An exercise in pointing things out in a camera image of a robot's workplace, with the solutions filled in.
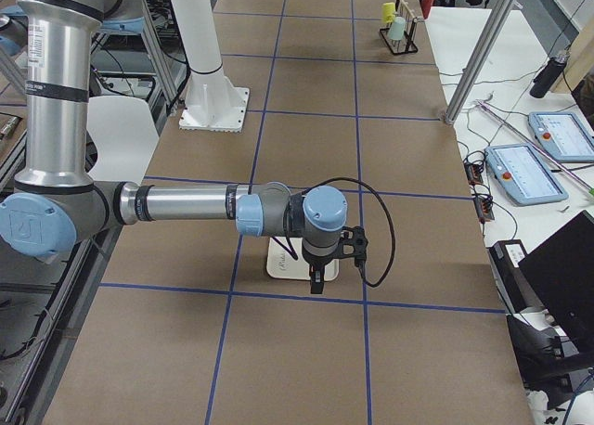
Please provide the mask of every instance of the blue joint cap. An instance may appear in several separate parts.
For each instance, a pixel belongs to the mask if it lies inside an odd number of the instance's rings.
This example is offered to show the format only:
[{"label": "blue joint cap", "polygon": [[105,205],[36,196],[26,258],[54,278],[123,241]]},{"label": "blue joint cap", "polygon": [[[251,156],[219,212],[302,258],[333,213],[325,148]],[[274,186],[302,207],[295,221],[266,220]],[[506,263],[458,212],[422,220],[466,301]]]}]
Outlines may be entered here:
[{"label": "blue joint cap", "polygon": [[0,47],[9,56],[16,56],[20,52],[20,46],[9,38],[0,36]]},{"label": "blue joint cap", "polygon": [[264,230],[264,208],[258,195],[245,195],[237,201],[235,227],[241,235],[259,237]]},{"label": "blue joint cap", "polygon": [[324,232],[336,232],[346,224],[346,199],[334,187],[310,190],[303,200],[303,211],[307,221]]},{"label": "blue joint cap", "polygon": [[27,17],[25,11],[18,5],[14,6],[7,6],[3,9],[0,9],[0,14],[4,14],[7,17]]},{"label": "blue joint cap", "polygon": [[115,35],[139,35],[145,28],[145,19],[106,19],[100,31]]},{"label": "blue joint cap", "polygon": [[0,236],[30,256],[69,251],[76,244],[76,228],[66,212],[32,193],[16,193],[0,203]]}]

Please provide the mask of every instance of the yellow cup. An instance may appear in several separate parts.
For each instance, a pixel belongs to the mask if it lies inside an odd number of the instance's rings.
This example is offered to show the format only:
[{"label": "yellow cup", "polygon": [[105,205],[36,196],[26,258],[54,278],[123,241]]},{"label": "yellow cup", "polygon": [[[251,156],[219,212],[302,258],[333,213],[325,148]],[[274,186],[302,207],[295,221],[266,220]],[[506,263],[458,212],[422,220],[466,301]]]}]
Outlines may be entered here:
[{"label": "yellow cup", "polygon": [[381,5],[381,21],[384,23],[392,23],[394,21],[395,13],[396,3],[384,3]]}]

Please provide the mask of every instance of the ur robot arm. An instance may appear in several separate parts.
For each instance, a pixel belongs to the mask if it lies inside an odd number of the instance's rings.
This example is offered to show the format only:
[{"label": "ur robot arm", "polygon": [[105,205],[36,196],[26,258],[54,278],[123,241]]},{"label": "ur robot arm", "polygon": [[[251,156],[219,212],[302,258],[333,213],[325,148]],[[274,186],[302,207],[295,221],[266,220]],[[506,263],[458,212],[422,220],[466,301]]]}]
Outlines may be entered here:
[{"label": "ur robot arm", "polygon": [[303,238],[312,293],[322,293],[333,259],[365,262],[360,227],[345,227],[347,204],[334,187],[292,195],[263,186],[139,187],[94,182],[84,169],[92,34],[109,17],[128,27],[140,0],[18,0],[29,19],[27,152],[15,194],[0,203],[0,235],[44,257],[116,225],[173,219],[235,220],[243,235]]}]

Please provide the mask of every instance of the black monitor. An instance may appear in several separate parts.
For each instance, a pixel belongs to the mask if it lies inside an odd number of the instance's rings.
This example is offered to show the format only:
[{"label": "black monitor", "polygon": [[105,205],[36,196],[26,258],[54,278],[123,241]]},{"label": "black monitor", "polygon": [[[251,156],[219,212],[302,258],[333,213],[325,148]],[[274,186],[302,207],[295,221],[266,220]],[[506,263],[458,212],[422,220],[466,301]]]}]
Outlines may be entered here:
[{"label": "black monitor", "polygon": [[594,218],[581,212],[519,266],[577,349],[594,351]]}]

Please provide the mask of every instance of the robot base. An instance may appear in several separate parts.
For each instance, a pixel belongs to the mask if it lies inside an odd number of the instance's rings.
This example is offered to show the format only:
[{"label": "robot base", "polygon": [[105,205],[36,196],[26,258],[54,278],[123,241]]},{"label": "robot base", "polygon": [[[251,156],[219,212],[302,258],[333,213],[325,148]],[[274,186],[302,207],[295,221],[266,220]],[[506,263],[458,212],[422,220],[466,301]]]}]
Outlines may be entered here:
[{"label": "robot base", "polygon": [[222,72],[213,78],[196,75],[193,74],[189,83],[186,108],[179,127],[239,133],[248,108],[250,90],[236,88]]},{"label": "robot base", "polygon": [[[283,244],[286,239],[277,238]],[[266,272],[275,279],[295,279],[309,281],[309,264],[301,255],[301,238],[292,238],[291,244],[299,255],[299,260],[293,260],[274,240],[270,239],[268,244],[268,258],[266,260]],[[324,280],[333,281],[338,276],[338,260],[333,260],[326,266]]]}]

